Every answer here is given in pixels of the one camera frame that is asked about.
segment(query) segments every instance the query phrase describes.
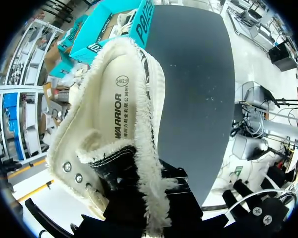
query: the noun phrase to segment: polo box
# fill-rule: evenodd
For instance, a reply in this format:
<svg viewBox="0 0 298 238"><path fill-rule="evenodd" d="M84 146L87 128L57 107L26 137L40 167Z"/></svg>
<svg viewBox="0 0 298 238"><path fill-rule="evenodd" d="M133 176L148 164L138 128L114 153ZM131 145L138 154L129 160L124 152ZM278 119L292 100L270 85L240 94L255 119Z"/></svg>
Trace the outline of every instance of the polo box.
<svg viewBox="0 0 298 238"><path fill-rule="evenodd" d="M145 48L154 11L153 0L106 0L95 8L83 24L72 45L70 57L91 65L97 53L112 38L111 34L120 13L126 14L136 9L128 34L118 37L130 37Z"/></svg>

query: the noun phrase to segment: blue bin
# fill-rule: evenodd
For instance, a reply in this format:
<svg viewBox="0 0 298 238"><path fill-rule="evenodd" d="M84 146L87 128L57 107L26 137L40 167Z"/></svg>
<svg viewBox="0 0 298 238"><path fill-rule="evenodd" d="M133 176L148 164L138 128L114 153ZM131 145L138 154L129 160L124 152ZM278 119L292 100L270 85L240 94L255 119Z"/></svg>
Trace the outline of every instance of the blue bin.
<svg viewBox="0 0 298 238"><path fill-rule="evenodd" d="M13 131L14 137L18 137L19 136L18 122L16 120L10 120L9 121L9 130L10 131Z"/></svg>
<svg viewBox="0 0 298 238"><path fill-rule="evenodd" d="M3 108L17 106L18 93L7 93L3 96Z"/></svg>
<svg viewBox="0 0 298 238"><path fill-rule="evenodd" d="M22 155L21 145L20 145L18 137L14 138L14 144L15 144L16 153L18 154L19 160L24 160L24 157Z"/></svg>
<svg viewBox="0 0 298 238"><path fill-rule="evenodd" d="M16 107L9 107L7 109L9 120L16 120Z"/></svg>

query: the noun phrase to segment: storage rack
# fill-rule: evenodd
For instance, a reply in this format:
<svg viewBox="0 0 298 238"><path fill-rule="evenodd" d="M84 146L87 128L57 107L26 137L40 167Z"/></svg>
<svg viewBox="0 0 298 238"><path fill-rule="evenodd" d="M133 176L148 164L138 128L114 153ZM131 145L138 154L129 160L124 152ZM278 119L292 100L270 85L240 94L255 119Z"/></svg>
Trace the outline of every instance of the storage rack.
<svg viewBox="0 0 298 238"><path fill-rule="evenodd" d="M37 35L29 41L31 35L34 33L34 31L37 30ZM37 40L43 36L44 31L50 31L51 36L44 48L43 49L38 49L36 47L36 42ZM1 131L1 139L3 142L3 149L5 156L7 158L12 158L14 157L12 154L9 153L9 149L7 146L7 139L6 139L6 134L7 128L6 128L6 123L5 123L5 108L3 107L3 98L5 94L8 93L17 93L17 99L16 99L16 121L17 121L17 137L18 141L21 147L21 155L23 157L23 160L20 160L20 163L26 164L29 163L33 160L36 160L38 158L44 157L46 155L46 152L42 152L42 144L40 143L40 138L39 138L39 125L38 125L38 104L39 104L39 95L43 94L43 86L38 85L39 81L39 76L42 70L42 66L44 64L44 56L47 53L52 41L55 39L56 35L58 33L63 33L63 30L48 24L47 22L35 19L33 20L28 27L25 29L21 39L19 40L15 51L13 53L11 62L8 67L8 71L4 80L4 85L0 85L0 123L2 127ZM24 48L27 47L29 50L26 53L23 52ZM36 55L36 51L39 52L41 51L41 58L39 59L39 63L35 66L32 66L32 61L34 56ZM12 74L13 71L18 67L19 64L23 63L23 68L22 72L20 74L20 79L19 81L13 81L12 79ZM36 71L34 75L31 75L30 79L32 80L31 83L27 83L27 75L29 74L29 71L33 70ZM26 157L26 152L29 152L28 148L26 146L23 146L23 137L24 137L24 132L21 130L21 118L20 118L20 103L21 103L21 95L28 93L31 95L31 97L34 96L34 104L35 104L35 125L34 128L36 130L36 137L39 142L39 148L38 148L38 154L30 157Z"/></svg>

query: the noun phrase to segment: shoe box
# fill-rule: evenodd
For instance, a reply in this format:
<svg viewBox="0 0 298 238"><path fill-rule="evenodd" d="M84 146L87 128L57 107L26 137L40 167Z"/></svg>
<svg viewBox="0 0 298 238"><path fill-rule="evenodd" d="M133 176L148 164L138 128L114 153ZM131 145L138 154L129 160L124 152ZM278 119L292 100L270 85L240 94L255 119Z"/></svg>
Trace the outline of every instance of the shoe box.
<svg viewBox="0 0 298 238"><path fill-rule="evenodd" d="M120 13L137 9L128 34L145 48L154 11L153 0L106 0L101 1L83 24L70 51L70 57L91 65L97 53L111 39L111 31L117 25Z"/></svg>
<svg viewBox="0 0 298 238"><path fill-rule="evenodd" d="M78 33L80 32L83 24L87 20L88 15L84 14L83 16L79 17L72 28L67 30L65 34L61 37L59 41L57 41L57 46L59 51L64 53L69 53L71 51L72 45L74 40L76 39Z"/></svg>

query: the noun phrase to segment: screw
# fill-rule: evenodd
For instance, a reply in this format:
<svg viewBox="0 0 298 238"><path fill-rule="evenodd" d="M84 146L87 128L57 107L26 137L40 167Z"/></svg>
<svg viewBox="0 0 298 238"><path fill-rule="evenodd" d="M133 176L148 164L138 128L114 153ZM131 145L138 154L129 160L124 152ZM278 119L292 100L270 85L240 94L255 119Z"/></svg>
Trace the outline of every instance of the screw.
<svg viewBox="0 0 298 238"><path fill-rule="evenodd" d="M272 220L273 220L273 218L271 215L266 215L263 219L263 223L264 223L264 225L269 225L269 224L271 224Z"/></svg>
<svg viewBox="0 0 298 238"><path fill-rule="evenodd" d="M72 166L71 166L70 162L65 162L65 163L63 164L63 170L64 170L64 172L69 172L69 171L71 171L71 168L72 168Z"/></svg>
<svg viewBox="0 0 298 238"><path fill-rule="evenodd" d="M75 181L76 181L77 183L81 183L81 182L83 182L83 175L81 175L81 174L76 174L76 176L75 176Z"/></svg>
<svg viewBox="0 0 298 238"><path fill-rule="evenodd" d="M263 212L263 210L262 210L260 207L255 207L255 208L253 209L253 214L254 214L255 216L260 216L260 215L262 215L262 212Z"/></svg>

